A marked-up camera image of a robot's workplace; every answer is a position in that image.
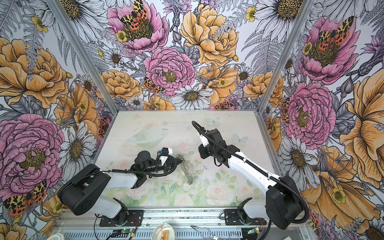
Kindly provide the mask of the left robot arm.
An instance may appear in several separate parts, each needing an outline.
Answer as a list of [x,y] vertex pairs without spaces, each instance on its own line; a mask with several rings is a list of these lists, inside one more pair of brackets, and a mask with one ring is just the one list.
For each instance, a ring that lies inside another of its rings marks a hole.
[[181,163],[182,160],[172,156],[171,149],[163,148],[154,159],[148,151],[139,152],[130,169],[102,171],[90,164],[65,183],[57,196],[76,216],[94,213],[122,225],[129,218],[128,208],[116,198],[103,196],[103,191],[138,189],[149,177],[166,177]]

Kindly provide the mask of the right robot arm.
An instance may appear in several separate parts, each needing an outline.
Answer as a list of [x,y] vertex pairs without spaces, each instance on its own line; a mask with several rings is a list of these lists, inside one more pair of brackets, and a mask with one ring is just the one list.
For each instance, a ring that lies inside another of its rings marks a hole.
[[243,224],[260,218],[285,230],[290,224],[302,224],[309,220],[309,207],[291,177],[280,177],[263,169],[239,148],[227,145],[217,129],[207,131],[198,124],[194,127],[202,142],[199,146],[202,159],[212,157],[217,167],[225,166],[242,174],[263,193],[263,204],[247,198],[238,205],[237,215]]

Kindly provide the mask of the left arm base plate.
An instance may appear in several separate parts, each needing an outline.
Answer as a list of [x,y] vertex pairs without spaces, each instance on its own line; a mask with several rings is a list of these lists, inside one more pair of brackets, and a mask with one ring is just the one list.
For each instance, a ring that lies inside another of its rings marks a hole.
[[102,216],[100,227],[140,227],[144,218],[143,210],[126,210],[110,219]]

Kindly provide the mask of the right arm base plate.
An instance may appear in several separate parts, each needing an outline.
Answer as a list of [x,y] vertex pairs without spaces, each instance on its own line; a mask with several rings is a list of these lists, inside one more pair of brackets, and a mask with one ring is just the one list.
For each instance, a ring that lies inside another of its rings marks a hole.
[[267,224],[265,219],[251,219],[238,209],[224,209],[219,218],[224,220],[227,226],[264,226]]

